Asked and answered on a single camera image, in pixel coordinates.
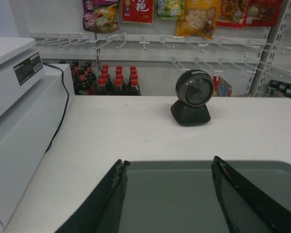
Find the red package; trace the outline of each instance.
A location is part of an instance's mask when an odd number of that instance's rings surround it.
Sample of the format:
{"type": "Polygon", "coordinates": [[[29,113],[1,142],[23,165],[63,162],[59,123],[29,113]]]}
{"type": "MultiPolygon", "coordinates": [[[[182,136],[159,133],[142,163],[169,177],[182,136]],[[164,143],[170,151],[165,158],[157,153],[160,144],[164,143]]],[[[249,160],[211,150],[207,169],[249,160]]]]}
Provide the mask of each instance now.
{"type": "Polygon", "coordinates": [[[251,0],[246,10],[245,26],[276,26],[283,0],[251,0]]]}
{"type": "Polygon", "coordinates": [[[154,0],[123,0],[122,21],[152,23],[154,0]]]}

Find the bottled drink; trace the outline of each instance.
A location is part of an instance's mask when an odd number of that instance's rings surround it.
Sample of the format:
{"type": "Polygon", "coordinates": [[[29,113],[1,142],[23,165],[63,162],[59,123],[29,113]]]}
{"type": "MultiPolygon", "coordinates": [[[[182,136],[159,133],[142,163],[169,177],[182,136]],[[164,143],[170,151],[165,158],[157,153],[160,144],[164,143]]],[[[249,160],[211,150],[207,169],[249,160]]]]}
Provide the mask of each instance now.
{"type": "Polygon", "coordinates": [[[83,66],[83,69],[84,69],[85,79],[86,79],[86,81],[89,84],[90,95],[92,96],[94,94],[94,86],[93,86],[92,76],[90,76],[88,74],[87,66],[83,66]]]}
{"type": "Polygon", "coordinates": [[[92,70],[92,67],[91,66],[88,66],[87,67],[87,72],[88,72],[88,75],[89,77],[91,78],[92,80],[92,86],[93,86],[93,95],[97,95],[97,77],[96,75],[93,73],[93,70],[92,70]]]}
{"type": "Polygon", "coordinates": [[[112,94],[113,86],[109,85],[109,82],[108,82],[108,74],[106,74],[106,73],[101,74],[101,79],[104,79],[105,80],[108,95],[111,95],[112,94]]]}
{"type": "Polygon", "coordinates": [[[74,66],[74,69],[75,69],[76,71],[78,71],[79,68],[80,68],[79,62],[78,62],[78,61],[73,61],[72,64],[73,64],[73,66],[74,66]]]}
{"type": "Polygon", "coordinates": [[[90,87],[89,83],[87,82],[84,74],[84,70],[80,69],[78,71],[78,82],[77,82],[77,90],[78,95],[80,96],[89,96],[90,95],[90,87]]]}
{"type": "Polygon", "coordinates": [[[102,74],[107,74],[108,75],[108,85],[112,88],[113,87],[113,83],[111,82],[108,69],[106,69],[106,68],[102,69],[101,70],[101,75],[102,74]]]}
{"type": "Polygon", "coordinates": [[[132,79],[130,81],[131,88],[127,90],[127,95],[129,96],[140,96],[140,89],[138,88],[138,80],[137,79],[132,79]]]}
{"type": "Polygon", "coordinates": [[[98,79],[97,94],[100,96],[108,95],[105,79],[98,79]]]}
{"type": "Polygon", "coordinates": [[[132,74],[131,76],[130,76],[130,81],[129,81],[129,83],[127,84],[127,93],[130,91],[130,89],[131,89],[131,81],[132,80],[138,80],[138,74],[132,74]]]}
{"type": "Polygon", "coordinates": [[[284,96],[285,96],[285,97],[288,97],[288,98],[291,99],[291,89],[288,88],[288,89],[286,90],[286,93],[284,94],[284,96]]]}
{"type": "Polygon", "coordinates": [[[118,75],[118,74],[122,74],[122,70],[121,70],[121,69],[117,69],[117,70],[115,71],[115,74],[116,74],[116,75],[118,75]]]}
{"type": "Polygon", "coordinates": [[[279,92],[281,93],[285,93],[286,92],[286,89],[287,89],[287,85],[285,83],[282,83],[279,85],[279,92]]]}
{"type": "Polygon", "coordinates": [[[122,90],[123,90],[123,94],[126,95],[127,94],[127,87],[126,87],[126,84],[124,82],[124,76],[123,76],[123,74],[117,74],[116,75],[116,79],[122,80],[122,90]]]}
{"type": "Polygon", "coordinates": [[[122,96],[124,93],[123,93],[123,89],[122,89],[122,80],[121,79],[115,79],[114,81],[114,91],[113,91],[113,94],[115,96],[122,96]]]}

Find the hanging snack package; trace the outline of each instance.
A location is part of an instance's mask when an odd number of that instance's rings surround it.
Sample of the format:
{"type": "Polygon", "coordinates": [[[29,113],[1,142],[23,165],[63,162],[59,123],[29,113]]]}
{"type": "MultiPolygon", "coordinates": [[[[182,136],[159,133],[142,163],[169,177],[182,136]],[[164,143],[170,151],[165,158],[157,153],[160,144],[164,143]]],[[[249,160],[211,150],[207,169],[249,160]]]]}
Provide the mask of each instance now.
{"type": "Polygon", "coordinates": [[[177,36],[199,35],[212,40],[221,0],[186,0],[184,19],[178,19],[177,36]]]}
{"type": "Polygon", "coordinates": [[[184,18],[184,0],[157,0],[156,15],[159,18],[184,18]]]}
{"type": "Polygon", "coordinates": [[[119,0],[83,0],[83,28],[97,33],[118,30],[116,15],[119,0]]]}
{"type": "Polygon", "coordinates": [[[122,21],[152,23],[154,0],[123,0],[122,21]]]}
{"type": "Polygon", "coordinates": [[[222,0],[217,26],[242,28],[249,0],[222,0]]]}
{"type": "Polygon", "coordinates": [[[276,26],[282,0],[251,0],[246,10],[245,26],[276,26]]]}

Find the bottle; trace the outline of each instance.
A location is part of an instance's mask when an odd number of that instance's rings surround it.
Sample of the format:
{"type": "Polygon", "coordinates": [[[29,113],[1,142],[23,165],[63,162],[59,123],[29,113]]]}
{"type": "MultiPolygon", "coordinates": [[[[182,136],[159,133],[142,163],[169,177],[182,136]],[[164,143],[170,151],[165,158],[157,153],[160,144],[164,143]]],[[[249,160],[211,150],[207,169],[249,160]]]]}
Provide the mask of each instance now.
{"type": "Polygon", "coordinates": [[[94,95],[94,86],[93,86],[92,76],[89,76],[88,71],[87,71],[87,66],[83,66],[83,69],[84,69],[86,81],[89,84],[90,95],[92,96],[92,95],[94,95]]]}
{"type": "Polygon", "coordinates": [[[79,96],[89,96],[90,95],[90,87],[89,83],[87,82],[84,74],[83,69],[79,69],[78,71],[78,82],[77,82],[77,89],[79,96]]]}
{"type": "Polygon", "coordinates": [[[111,87],[113,87],[113,83],[111,82],[111,79],[110,79],[110,75],[109,75],[109,71],[108,69],[104,68],[101,70],[101,74],[107,74],[108,75],[108,85],[111,87]]]}
{"type": "Polygon", "coordinates": [[[123,93],[123,89],[122,89],[122,80],[121,79],[115,79],[114,81],[114,90],[113,90],[113,94],[115,96],[122,96],[123,93]]]}
{"type": "Polygon", "coordinates": [[[100,77],[101,77],[101,79],[104,79],[106,81],[106,89],[107,89],[108,95],[111,95],[113,86],[109,85],[108,74],[102,73],[100,77]]]}
{"type": "Polygon", "coordinates": [[[92,86],[93,86],[93,95],[97,95],[97,77],[96,75],[93,73],[93,69],[91,66],[88,66],[87,67],[87,72],[88,72],[88,75],[89,77],[91,78],[92,80],[92,86]]]}
{"type": "Polygon", "coordinates": [[[126,84],[124,82],[124,76],[123,74],[117,74],[116,75],[116,79],[120,79],[122,80],[122,90],[123,90],[123,95],[126,95],[127,94],[127,87],[126,87],[126,84]]]}
{"type": "Polygon", "coordinates": [[[281,83],[281,84],[279,85],[279,89],[278,89],[278,91],[279,91],[280,93],[285,93],[285,92],[286,92],[286,89],[287,89],[287,85],[286,85],[285,83],[281,83]]]}
{"type": "Polygon", "coordinates": [[[108,95],[105,79],[98,79],[97,94],[100,96],[108,95]]]}
{"type": "Polygon", "coordinates": [[[128,94],[128,92],[130,91],[130,89],[131,89],[131,81],[132,80],[138,80],[138,74],[132,74],[131,75],[131,78],[130,78],[130,81],[129,81],[129,83],[127,84],[127,94],[128,94]]]}
{"type": "Polygon", "coordinates": [[[80,68],[80,65],[79,65],[79,61],[73,61],[72,62],[72,64],[73,64],[73,66],[74,66],[74,69],[76,70],[76,71],[78,71],[79,70],[79,68],[80,68]]]}
{"type": "Polygon", "coordinates": [[[140,89],[138,88],[138,80],[137,79],[132,79],[131,82],[131,88],[129,91],[127,91],[128,96],[140,96],[140,89]]]}
{"type": "Polygon", "coordinates": [[[284,96],[285,96],[285,97],[288,97],[288,98],[291,99],[291,89],[288,88],[288,89],[286,90],[286,93],[284,94],[284,96]]]}

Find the counter top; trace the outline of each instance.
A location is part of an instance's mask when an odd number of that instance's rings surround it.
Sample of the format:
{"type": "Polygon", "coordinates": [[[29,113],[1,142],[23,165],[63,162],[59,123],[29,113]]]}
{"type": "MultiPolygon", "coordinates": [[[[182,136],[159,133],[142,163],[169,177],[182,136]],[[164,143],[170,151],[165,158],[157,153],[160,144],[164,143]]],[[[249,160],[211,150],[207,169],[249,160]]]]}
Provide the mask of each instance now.
{"type": "Polygon", "coordinates": [[[51,233],[117,159],[276,160],[291,164],[291,100],[212,98],[211,121],[181,127],[176,97],[76,96],[5,233],[51,233]]]}

